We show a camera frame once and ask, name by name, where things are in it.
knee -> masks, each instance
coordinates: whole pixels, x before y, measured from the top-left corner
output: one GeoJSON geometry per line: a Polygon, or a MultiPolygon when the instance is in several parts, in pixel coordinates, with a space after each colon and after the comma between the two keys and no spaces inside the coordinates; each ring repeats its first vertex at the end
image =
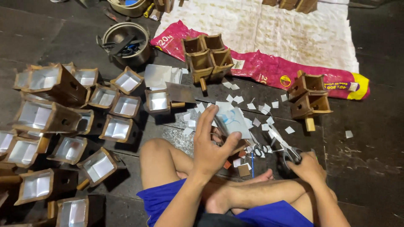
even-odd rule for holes
{"type": "Polygon", "coordinates": [[[143,144],[143,146],[140,148],[140,156],[144,156],[146,153],[147,154],[152,154],[156,152],[161,152],[162,150],[168,150],[167,144],[170,144],[167,140],[162,139],[162,138],[153,138],[146,143],[143,144]]]}
{"type": "Polygon", "coordinates": [[[334,198],[335,202],[337,202],[337,201],[338,201],[338,198],[337,198],[335,192],[330,189],[330,193],[331,193],[332,197],[334,198]]]}

hand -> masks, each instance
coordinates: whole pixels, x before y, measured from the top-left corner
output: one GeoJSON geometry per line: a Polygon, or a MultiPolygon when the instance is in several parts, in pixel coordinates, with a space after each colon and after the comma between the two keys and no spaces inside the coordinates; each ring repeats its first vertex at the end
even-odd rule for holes
{"type": "Polygon", "coordinates": [[[294,171],[302,180],[309,183],[311,186],[320,182],[325,182],[326,172],[318,163],[316,154],[312,151],[303,152],[300,154],[302,161],[299,165],[287,161],[288,167],[294,171]]]}
{"type": "Polygon", "coordinates": [[[199,117],[194,136],[194,168],[193,172],[201,174],[207,180],[223,167],[226,159],[237,146],[241,139],[240,132],[229,135],[222,147],[214,145],[211,139],[213,118],[219,111],[219,107],[211,105],[199,117]]]}

dark floor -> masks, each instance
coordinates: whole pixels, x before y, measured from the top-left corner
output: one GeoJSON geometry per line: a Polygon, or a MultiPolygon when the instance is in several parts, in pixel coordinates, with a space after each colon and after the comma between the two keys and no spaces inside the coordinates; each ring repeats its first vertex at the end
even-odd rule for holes
{"type": "MultiPolygon", "coordinates": [[[[48,62],[72,61],[80,68],[97,67],[107,79],[119,75],[121,71],[109,63],[105,52],[95,43],[95,36],[102,35],[113,24],[102,13],[101,6],[106,4],[102,2],[97,7],[84,9],[74,0],[59,4],[49,0],[0,1],[0,125],[10,122],[20,105],[18,92],[11,89],[14,68],[22,70],[28,63],[45,65],[48,62]]],[[[353,226],[404,226],[404,120],[401,115],[404,113],[404,90],[401,86],[404,82],[401,70],[404,63],[403,12],[403,1],[391,2],[373,10],[349,9],[360,73],[371,80],[368,99],[330,99],[334,112],[324,116],[318,122],[316,132],[310,134],[303,132],[301,123],[290,120],[286,103],[281,103],[279,109],[272,111],[279,128],[292,126],[296,130],[294,134],[285,136],[291,145],[316,150],[327,170],[327,183],[335,191],[341,209],[353,226]],[[351,130],[354,137],[346,139],[346,130],[351,130]]],[[[158,27],[158,22],[150,19],[140,18],[134,22],[147,27],[151,37],[158,27]]],[[[154,63],[185,66],[161,52],[154,63]]],[[[199,88],[192,87],[197,99],[206,102],[224,101],[228,92],[232,96],[241,92],[245,100],[255,97],[257,103],[270,103],[285,93],[251,81],[238,78],[234,81],[240,90],[209,85],[208,97],[203,97],[199,88]]],[[[183,78],[183,84],[191,84],[188,77],[183,78]]],[[[257,117],[263,122],[267,118],[248,111],[246,102],[241,108],[250,119],[257,117]]],[[[164,124],[156,124],[149,117],[140,144],[149,138],[161,137],[192,155],[192,139],[182,134],[186,127],[181,120],[184,114],[176,113],[176,122],[164,124]]],[[[107,226],[146,226],[148,217],[143,210],[143,202],[136,196],[141,190],[138,153],[133,147],[111,142],[106,142],[104,146],[119,153],[127,164],[130,178],[113,189],[100,185],[83,193],[107,195],[107,226]]],[[[255,168],[256,174],[275,168],[275,157],[258,159],[255,168]]],[[[235,178],[238,175],[231,170],[221,170],[220,174],[235,178]]],[[[32,213],[28,216],[37,218],[32,213]]]]}

